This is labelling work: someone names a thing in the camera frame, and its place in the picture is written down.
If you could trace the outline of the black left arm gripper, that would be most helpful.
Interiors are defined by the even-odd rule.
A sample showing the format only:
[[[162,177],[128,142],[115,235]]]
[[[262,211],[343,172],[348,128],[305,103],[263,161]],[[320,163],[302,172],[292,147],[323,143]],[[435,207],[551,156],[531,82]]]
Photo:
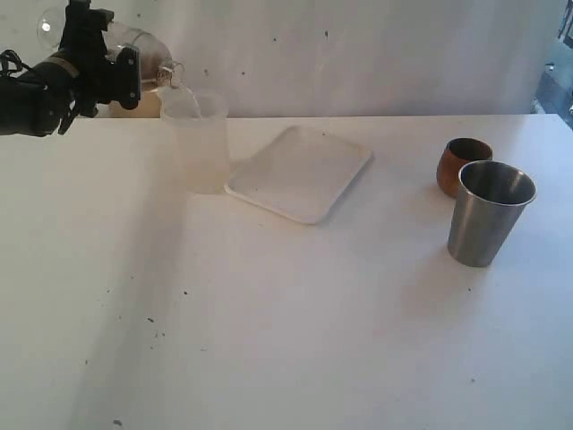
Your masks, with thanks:
[[[118,69],[108,56],[103,32],[110,24],[110,11],[92,9],[91,1],[69,0],[64,9],[64,30],[57,54],[78,72],[74,78],[78,96],[64,110],[57,133],[64,135],[78,116],[93,118],[97,104],[118,101]]]

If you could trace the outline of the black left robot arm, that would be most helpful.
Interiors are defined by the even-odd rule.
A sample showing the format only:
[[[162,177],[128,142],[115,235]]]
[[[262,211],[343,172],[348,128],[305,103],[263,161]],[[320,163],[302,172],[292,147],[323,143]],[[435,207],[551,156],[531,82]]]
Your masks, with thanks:
[[[70,1],[57,51],[30,66],[6,49],[1,53],[1,134],[44,137],[66,133],[79,114],[94,116],[98,103],[117,95],[116,67],[103,33],[115,14]]]

